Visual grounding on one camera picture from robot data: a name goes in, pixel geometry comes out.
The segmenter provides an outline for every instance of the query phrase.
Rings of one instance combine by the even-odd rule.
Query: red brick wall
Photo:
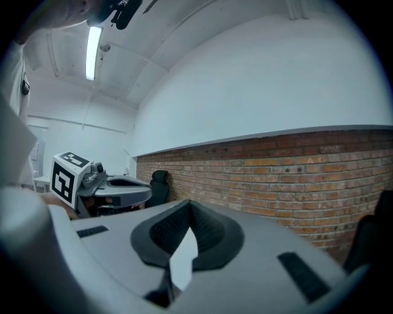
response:
[[[267,216],[346,257],[356,223],[393,187],[393,132],[332,131],[239,140],[138,158],[138,178],[170,173],[169,201]]]

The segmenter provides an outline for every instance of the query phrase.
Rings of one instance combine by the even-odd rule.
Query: black slot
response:
[[[140,186],[140,184],[123,179],[110,180],[109,184],[112,186]]]
[[[98,233],[101,233],[104,231],[108,231],[108,229],[104,226],[98,226],[98,227],[94,227],[94,228],[80,230],[80,231],[77,231],[76,233],[78,233],[78,236],[80,238],[84,238],[84,237],[93,236],[95,234],[98,234]]]
[[[329,291],[329,287],[298,254],[287,252],[279,255],[278,259],[308,302],[314,302]]]

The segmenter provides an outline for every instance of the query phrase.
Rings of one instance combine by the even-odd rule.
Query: white table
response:
[[[49,177],[43,176],[43,177],[38,177],[34,178],[34,190],[37,192],[37,187],[42,186],[44,188],[44,192],[49,192],[49,184],[50,180]]]

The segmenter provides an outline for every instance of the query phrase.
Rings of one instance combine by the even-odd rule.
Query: white wall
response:
[[[141,104],[133,156],[225,139],[392,126],[378,60],[349,22],[259,18],[205,42]]]
[[[172,282],[184,291],[192,280],[192,261],[198,257],[198,243],[191,228],[169,260]]]
[[[31,85],[28,115],[58,119],[100,128],[129,132],[134,128],[135,109],[55,78],[29,74]]]
[[[130,177],[136,178],[136,158],[128,157],[128,174]]]
[[[45,140],[44,175],[50,175],[53,156],[67,151],[101,162],[108,174],[122,175],[128,166],[124,133],[52,120]]]
[[[29,75],[31,97],[28,124],[48,128],[44,175],[54,155],[71,151],[102,162],[109,174],[123,174],[129,166],[134,109],[101,94],[91,96],[60,79]]]

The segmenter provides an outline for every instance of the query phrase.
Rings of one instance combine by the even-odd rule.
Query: white ceiling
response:
[[[151,2],[143,2],[123,31],[110,19],[103,23],[101,42],[110,43],[111,50],[102,61],[99,52],[94,82],[85,78],[86,23],[36,34],[25,49],[29,75],[65,80],[137,109],[158,81],[203,42],[264,15],[288,15],[286,0],[158,0],[142,14]]]

